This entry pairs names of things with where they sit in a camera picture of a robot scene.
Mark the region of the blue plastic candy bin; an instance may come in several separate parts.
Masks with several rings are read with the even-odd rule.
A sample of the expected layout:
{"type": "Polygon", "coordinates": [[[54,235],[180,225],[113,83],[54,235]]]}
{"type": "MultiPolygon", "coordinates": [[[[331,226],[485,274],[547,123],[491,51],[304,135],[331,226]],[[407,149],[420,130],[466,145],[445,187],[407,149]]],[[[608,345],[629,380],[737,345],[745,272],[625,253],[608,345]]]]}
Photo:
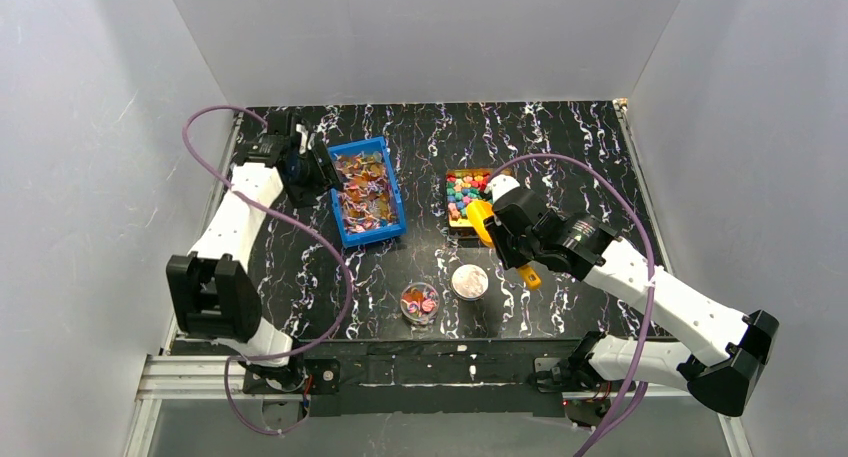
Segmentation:
{"type": "Polygon", "coordinates": [[[342,189],[331,192],[331,205],[342,246],[366,246],[407,231],[397,178],[382,136],[329,148],[342,189]]]}

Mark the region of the yellow plastic scoop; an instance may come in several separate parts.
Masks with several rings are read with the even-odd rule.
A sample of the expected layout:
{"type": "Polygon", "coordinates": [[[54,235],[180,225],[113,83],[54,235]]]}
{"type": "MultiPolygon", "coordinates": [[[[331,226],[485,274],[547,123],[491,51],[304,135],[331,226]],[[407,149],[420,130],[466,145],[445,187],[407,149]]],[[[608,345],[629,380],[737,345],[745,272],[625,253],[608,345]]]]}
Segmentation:
{"type": "Polygon", "coordinates": [[[479,240],[496,251],[503,268],[515,269],[530,290],[538,289],[541,286],[541,278],[529,264],[529,260],[510,244],[510,234],[496,222],[492,204],[475,200],[466,209],[468,220],[479,240]]]}

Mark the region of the white round jar lid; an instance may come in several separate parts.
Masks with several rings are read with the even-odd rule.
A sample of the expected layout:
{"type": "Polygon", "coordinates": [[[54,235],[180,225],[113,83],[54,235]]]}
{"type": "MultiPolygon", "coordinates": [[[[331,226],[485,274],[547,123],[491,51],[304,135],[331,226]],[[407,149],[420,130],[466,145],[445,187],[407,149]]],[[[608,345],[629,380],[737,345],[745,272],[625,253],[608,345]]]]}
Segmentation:
{"type": "Polygon", "coordinates": [[[489,279],[482,267],[464,264],[453,272],[451,286],[459,298],[476,301],[481,299],[488,290],[489,279]]]}

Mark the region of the dark tin of star candies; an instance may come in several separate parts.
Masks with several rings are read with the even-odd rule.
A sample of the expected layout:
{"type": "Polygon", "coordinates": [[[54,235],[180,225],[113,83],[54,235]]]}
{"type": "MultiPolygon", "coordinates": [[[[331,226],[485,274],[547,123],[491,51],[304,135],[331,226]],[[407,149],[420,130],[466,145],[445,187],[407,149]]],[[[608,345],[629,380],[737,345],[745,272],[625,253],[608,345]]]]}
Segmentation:
{"type": "Polygon", "coordinates": [[[468,207],[472,202],[492,203],[493,197],[488,191],[493,168],[448,169],[444,178],[446,216],[448,229],[454,233],[472,231],[467,218],[468,207]]]}

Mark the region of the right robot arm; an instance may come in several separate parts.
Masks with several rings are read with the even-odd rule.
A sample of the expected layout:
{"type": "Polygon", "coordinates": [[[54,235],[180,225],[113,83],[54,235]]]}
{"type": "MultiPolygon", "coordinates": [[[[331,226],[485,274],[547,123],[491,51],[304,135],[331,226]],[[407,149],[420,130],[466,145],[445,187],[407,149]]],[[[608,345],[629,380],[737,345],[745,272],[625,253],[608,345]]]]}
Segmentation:
{"type": "Polygon", "coordinates": [[[650,308],[652,321],[675,338],[648,341],[638,351],[634,340],[589,332],[559,369],[544,372],[549,382],[589,388],[622,381],[637,357],[635,380],[685,390],[719,414],[743,414],[771,356],[779,329],[774,316],[713,301],[649,264],[598,218],[562,217],[512,177],[499,175],[487,189],[493,201],[473,224],[504,268],[517,270],[531,288],[541,283],[533,263],[567,274],[638,311],[650,308]]]}

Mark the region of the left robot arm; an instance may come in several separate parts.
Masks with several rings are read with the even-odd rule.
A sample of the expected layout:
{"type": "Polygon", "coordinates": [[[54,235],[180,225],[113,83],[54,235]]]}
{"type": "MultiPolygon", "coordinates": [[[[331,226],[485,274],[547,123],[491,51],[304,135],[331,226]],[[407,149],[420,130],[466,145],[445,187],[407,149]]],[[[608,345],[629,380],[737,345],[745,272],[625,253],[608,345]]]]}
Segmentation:
{"type": "Polygon", "coordinates": [[[274,112],[262,125],[262,134],[236,148],[211,222],[186,254],[169,259],[166,278],[182,332],[278,369],[288,365],[294,340],[263,316],[248,275],[250,254],[279,196],[294,208],[312,207],[342,184],[327,147],[298,113],[274,112]]]}

